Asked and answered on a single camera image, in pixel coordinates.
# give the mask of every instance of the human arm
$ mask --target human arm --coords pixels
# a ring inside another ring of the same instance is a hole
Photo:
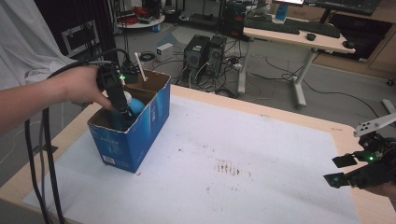
[[[66,101],[96,102],[113,109],[97,87],[96,74],[96,66],[81,66],[44,81],[0,91],[0,136],[38,111]]]

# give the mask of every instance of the human hand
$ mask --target human hand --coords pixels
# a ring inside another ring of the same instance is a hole
[[[105,109],[113,110],[111,102],[101,93],[96,83],[98,67],[80,66],[71,68],[48,79],[61,90],[61,102],[77,103],[96,102]]]
[[[373,194],[382,195],[389,197],[392,200],[396,200],[396,181],[390,181],[378,186],[368,187],[365,188],[365,190],[372,192]]]

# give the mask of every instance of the blue cardboard box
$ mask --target blue cardboard box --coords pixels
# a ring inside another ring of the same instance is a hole
[[[145,108],[125,132],[111,129],[110,112],[100,109],[88,126],[103,163],[135,173],[169,117],[170,76],[145,71],[148,78],[124,90],[140,100]]]

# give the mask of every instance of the white paper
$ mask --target white paper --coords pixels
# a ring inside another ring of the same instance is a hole
[[[136,174],[105,166],[89,132],[56,173],[64,216],[80,223],[358,223],[349,189],[323,178],[340,172],[335,156],[328,133],[171,96]],[[38,207],[33,192],[24,201]]]

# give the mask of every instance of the floor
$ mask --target floor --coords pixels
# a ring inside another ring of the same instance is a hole
[[[174,26],[163,23],[161,31],[153,33],[149,28],[139,30],[128,30],[126,33],[116,36],[119,48],[124,49],[124,35],[127,34],[128,50],[130,53],[151,51],[165,43],[175,45],[175,55],[165,63],[145,62],[143,67],[147,69],[164,72],[177,77],[183,70],[183,49],[191,40],[193,35],[207,35],[211,37],[212,32],[202,30],[198,27]],[[235,94],[238,100],[248,101],[253,104],[266,105],[293,113],[307,115],[310,117],[331,120],[356,127],[358,123],[375,119],[388,114],[382,104],[382,99],[389,99],[396,103],[395,88],[386,85],[386,80],[352,74],[345,71],[330,69],[318,65],[312,65],[309,69],[305,82],[303,83],[307,107],[297,108],[293,87],[288,78],[302,65],[301,62],[293,63],[275,57],[265,57],[262,42],[254,42],[254,50],[251,52],[251,60],[247,68],[246,93],[238,95],[236,92],[237,71],[227,68],[225,77],[216,79],[215,82],[208,80],[206,84],[200,85],[202,91],[215,91],[220,82],[225,82],[225,87]],[[243,62],[246,54],[247,43],[235,42],[228,38],[225,56],[240,58]],[[228,96],[226,91],[219,94]],[[50,109],[51,132],[55,136],[82,110],[81,105],[64,103],[55,105]],[[37,146],[37,130],[40,126],[40,116],[33,116],[31,127],[33,133],[33,146]],[[5,184],[21,167],[28,162],[24,143],[23,126],[10,131],[0,137],[0,186]],[[379,131],[386,137],[392,137],[396,130],[386,127]],[[0,218],[2,223],[40,223],[41,216],[30,212],[17,210],[13,205],[0,201]]]

